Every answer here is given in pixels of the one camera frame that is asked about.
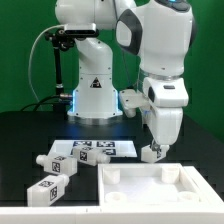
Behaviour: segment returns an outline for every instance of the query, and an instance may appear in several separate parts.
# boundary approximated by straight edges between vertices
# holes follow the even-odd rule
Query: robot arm
[[[123,12],[117,23],[120,47],[141,58],[138,91],[120,92],[127,116],[142,112],[152,135],[142,160],[156,162],[176,142],[188,104],[183,79],[184,58],[194,39],[194,18],[186,0],[151,0]]]
[[[116,16],[135,6],[134,0],[58,0],[55,12],[61,24],[94,23],[101,30],[114,29]]]

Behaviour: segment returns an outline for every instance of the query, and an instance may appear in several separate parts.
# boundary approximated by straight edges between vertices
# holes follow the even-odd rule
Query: black table
[[[142,129],[140,115],[121,123],[87,126],[53,112],[0,114],[0,206],[26,206],[28,187],[47,175],[36,157],[48,154],[54,140],[132,140],[138,158],[114,158],[116,163],[139,163],[140,149],[152,136]],[[224,200],[224,144],[184,116],[178,141],[160,162],[195,166]],[[97,167],[79,164],[65,196],[54,206],[98,205]]]

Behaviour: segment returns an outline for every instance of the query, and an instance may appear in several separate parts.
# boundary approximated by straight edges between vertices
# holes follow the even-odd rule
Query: black cable
[[[116,20],[118,20],[117,6],[116,6],[115,0],[113,0],[113,4],[114,4],[115,17],[116,17]]]
[[[25,109],[32,107],[32,106],[36,106],[38,103],[31,103],[26,105],[25,107],[23,107],[20,111],[24,111]],[[41,105],[51,105],[52,103],[42,103]]]
[[[41,106],[42,103],[48,101],[48,100],[52,100],[52,99],[55,99],[55,98],[60,98],[59,95],[54,95],[54,96],[48,96],[48,97],[45,97],[44,99],[42,99],[41,101],[39,101],[37,103],[37,105],[34,107],[33,111],[37,111],[37,109],[39,108],[39,106]]]

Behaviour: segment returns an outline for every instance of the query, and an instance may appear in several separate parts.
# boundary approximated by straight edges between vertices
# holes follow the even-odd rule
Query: green backdrop
[[[138,5],[144,0],[136,0]],[[185,113],[224,141],[224,1],[189,0],[197,21],[197,38],[185,59],[185,84],[190,103]],[[20,110],[35,102],[28,85],[29,54],[35,38],[45,28],[58,24],[56,0],[7,0],[0,7],[0,112]],[[121,51],[112,31],[103,31],[100,39],[114,51],[113,83],[126,88],[127,79]],[[139,59],[125,54],[131,82],[135,82]],[[43,98],[54,94],[54,58],[50,43],[39,42],[33,59],[34,88]],[[65,89],[72,91],[78,81],[77,51],[62,53]]]

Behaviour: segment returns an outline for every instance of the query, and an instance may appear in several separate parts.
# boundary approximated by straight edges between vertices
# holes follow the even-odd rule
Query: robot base
[[[108,125],[121,122],[123,120],[122,118],[122,115],[109,118],[83,118],[78,116],[72,116],[68,113],[68,121],[85,125]]]

